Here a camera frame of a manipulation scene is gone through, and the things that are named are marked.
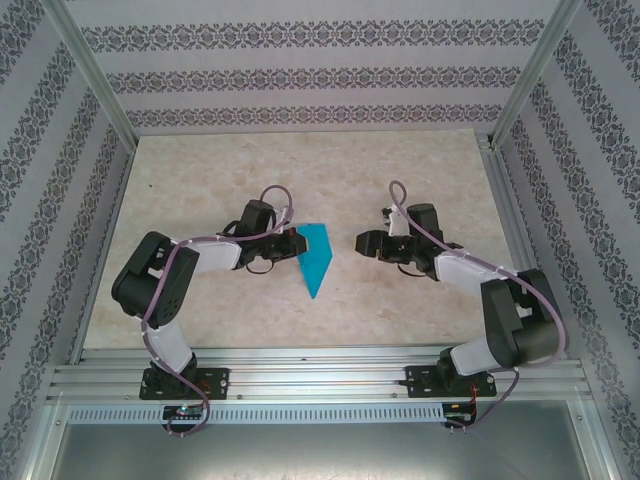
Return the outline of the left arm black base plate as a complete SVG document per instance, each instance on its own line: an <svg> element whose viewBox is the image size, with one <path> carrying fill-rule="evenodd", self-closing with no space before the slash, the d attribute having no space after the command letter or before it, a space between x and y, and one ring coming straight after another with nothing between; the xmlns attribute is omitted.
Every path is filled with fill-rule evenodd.
<svg viewBox="0 0 640 480"><path fill-rule="evenodd" d="M197 367L183 374L209 400L225 400L229 387L228 369ZM144 370L139 390L141 400L198 400L201 396L162 369Z"/></svg>

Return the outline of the aluminium side rail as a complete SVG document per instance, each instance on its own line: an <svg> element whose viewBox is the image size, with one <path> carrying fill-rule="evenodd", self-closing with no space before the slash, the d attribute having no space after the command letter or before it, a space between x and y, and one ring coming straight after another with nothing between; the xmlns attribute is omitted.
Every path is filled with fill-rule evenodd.
<svg viewBox="0 0 640 480"><path fill-rule="evenodd" d="M99 250L95 258L91 277L89 279L88 289L83 300L82 309L80 312L80 316L78 317L78 322L74 330L74 334L71 338L70 349L65 361L66 364L76 365L79 363L82 356L91 315L98 295L100 281L107 262L109 248L113 239L117 219L126 191L127 182L129 180L132 165L135 159L135 154L136 151L133 151L132 153L129 153L127 155L123 170L119 177L117 189L112 198L113 202L111 204L111 207L109 208L109 215L105 224L105 230L99 242Z"/></svg>
<svg viewBox="0 0 640 480"><path fill-rule="evenodd" d="M544 368L564 354L567 333L544 273L536 268L506 167L486 134L476 136L514 273L481 289L486 339L500 365Z"/></svg>

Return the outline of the aluminium mounting rail beam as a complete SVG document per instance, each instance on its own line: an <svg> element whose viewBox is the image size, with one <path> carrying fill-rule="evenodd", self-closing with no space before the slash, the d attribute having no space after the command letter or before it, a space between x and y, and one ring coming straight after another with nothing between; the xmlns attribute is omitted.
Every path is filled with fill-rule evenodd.
<svg viewBox="0 0 640 480"><path fill-rule="evenodd" d="M409 365L427 365L438 348L335 347L199 349L200 365L230 373L230 403L381 403L409 400L401 382ZM142 350L88 349L75 365L55 368L46 398L66 404L134 404Z"/></svg>

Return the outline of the aluminium lower frame bar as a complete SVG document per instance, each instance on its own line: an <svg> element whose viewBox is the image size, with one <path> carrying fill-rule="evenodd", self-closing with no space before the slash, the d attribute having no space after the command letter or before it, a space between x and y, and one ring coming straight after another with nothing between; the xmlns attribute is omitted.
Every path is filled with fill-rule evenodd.
<svg viewBox="0 0 640 480"><path fill-rule="evenodd" d="M593 400L570 400L567 407L590 480L622 480Z"/></svg>
<svg viewBox="0 0 640 480"><path fill-rule="evenodd" d="M16 480L51 480L64 437L70 408L64 404L43 407L35 434Z"/></svg>

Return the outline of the aluminium frame post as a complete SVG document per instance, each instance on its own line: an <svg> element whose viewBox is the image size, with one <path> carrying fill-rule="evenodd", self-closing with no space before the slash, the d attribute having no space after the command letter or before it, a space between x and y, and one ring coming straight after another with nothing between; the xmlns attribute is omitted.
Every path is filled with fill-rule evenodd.
<svg viewBox="0 0 640 480"><path fill-rule="evenodd" d="M582 2L583 0L559 0L489 134L490 144L494 150L497 150L506 140L525 101L542 75Z"/></svg>
<svg viewBox="0 0 640 480"><path fill-rule="evenodd" d="M65 0L39 0L56 31L71 53L88 86L104 109L126 149L134 152L139 136L129 121L106 74L99 65Z"/></svg>

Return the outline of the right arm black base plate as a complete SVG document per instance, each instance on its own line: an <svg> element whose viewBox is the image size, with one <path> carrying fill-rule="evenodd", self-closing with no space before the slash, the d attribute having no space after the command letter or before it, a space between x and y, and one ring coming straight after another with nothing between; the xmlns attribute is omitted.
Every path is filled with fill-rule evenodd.
<svg viewBox="0 0 640 480"><path fill-rule="evenodd" d="M488 372L460 375L446 365L407 366L405 379L399 384L410 398L454 398L497 395L494 378Z"/></svg>

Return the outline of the blue square paper sheet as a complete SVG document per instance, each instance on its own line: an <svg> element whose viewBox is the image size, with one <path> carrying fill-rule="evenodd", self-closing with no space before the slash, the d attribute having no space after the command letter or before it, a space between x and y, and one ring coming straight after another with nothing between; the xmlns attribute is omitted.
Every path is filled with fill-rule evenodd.
<svg viewBox="0 0 640 480"><path fill-rule="evenodd" d="M302 277L312 299L315 299L333 258L325 224L304 224L297 227L307 240L307 251L298 256Z"/></svg>

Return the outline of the grey metal sheet panel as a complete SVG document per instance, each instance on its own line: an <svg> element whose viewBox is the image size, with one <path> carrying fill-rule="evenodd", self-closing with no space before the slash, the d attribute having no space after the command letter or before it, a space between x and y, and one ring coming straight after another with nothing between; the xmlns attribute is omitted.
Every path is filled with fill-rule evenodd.
<svg viewBox="0 0 640 480"><path fill-rule="evenodd" d="M72 425L52 480L588 480L567 435L522 441L434 424L213 426L185 439L159 426Z"/></svg>

